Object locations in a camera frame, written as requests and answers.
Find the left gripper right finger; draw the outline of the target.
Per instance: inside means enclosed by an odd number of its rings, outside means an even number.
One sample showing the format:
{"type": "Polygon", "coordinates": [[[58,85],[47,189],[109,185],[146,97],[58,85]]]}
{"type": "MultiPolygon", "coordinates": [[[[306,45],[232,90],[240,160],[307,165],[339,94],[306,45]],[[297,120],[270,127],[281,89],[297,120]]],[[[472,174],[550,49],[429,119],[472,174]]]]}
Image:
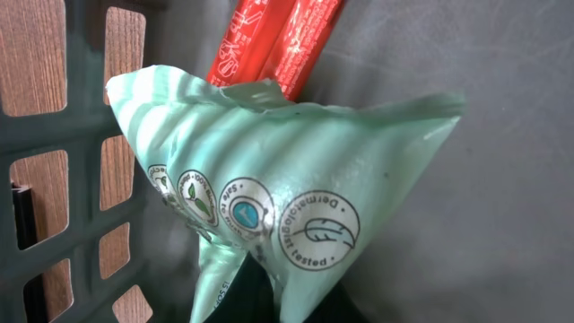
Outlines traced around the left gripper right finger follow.
{"type": "Polygon", "coordinates": [[[341,283],[309,315],[309,323],[369,323],[341,283]]]}

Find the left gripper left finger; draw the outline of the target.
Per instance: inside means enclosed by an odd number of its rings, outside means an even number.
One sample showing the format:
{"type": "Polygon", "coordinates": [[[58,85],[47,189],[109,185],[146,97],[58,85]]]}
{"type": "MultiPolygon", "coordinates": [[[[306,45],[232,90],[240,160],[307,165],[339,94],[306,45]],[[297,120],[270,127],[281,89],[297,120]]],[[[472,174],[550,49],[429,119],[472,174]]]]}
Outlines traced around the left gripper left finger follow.
{"type": "Polygon", "coordinates": [[[216,323],[273,323],[274,294],[267,272],[250,255],[215,310],[216,323]]]}

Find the mint green wipes packet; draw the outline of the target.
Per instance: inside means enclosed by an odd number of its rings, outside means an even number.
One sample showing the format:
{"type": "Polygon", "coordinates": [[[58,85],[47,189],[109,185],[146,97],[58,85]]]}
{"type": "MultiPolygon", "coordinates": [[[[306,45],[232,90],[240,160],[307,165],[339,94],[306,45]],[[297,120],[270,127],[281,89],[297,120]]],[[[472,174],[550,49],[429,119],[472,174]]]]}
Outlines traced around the mint green wipes packet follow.
{"type": "Polygon", "coordinates": [[[109,79],[117,123],[198,232],[191,320],[222,312],[253,258],[281,322],[307,319],[404,201],[465,105],[440,93],[353,109],[264,80],[218,87],[168,65],[109,79]]]}

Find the red sachet pack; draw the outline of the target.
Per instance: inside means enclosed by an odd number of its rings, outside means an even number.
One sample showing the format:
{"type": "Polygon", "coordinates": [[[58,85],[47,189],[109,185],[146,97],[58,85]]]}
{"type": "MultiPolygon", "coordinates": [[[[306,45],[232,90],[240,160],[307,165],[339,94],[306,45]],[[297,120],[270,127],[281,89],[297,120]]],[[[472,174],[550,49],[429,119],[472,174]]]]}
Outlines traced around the red sachet pack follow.
{"type": "Polygon", "coordinates": [[[207,81],[270,79],[296,100],[344,9],[344,0],[239,0],[207,81]]]}

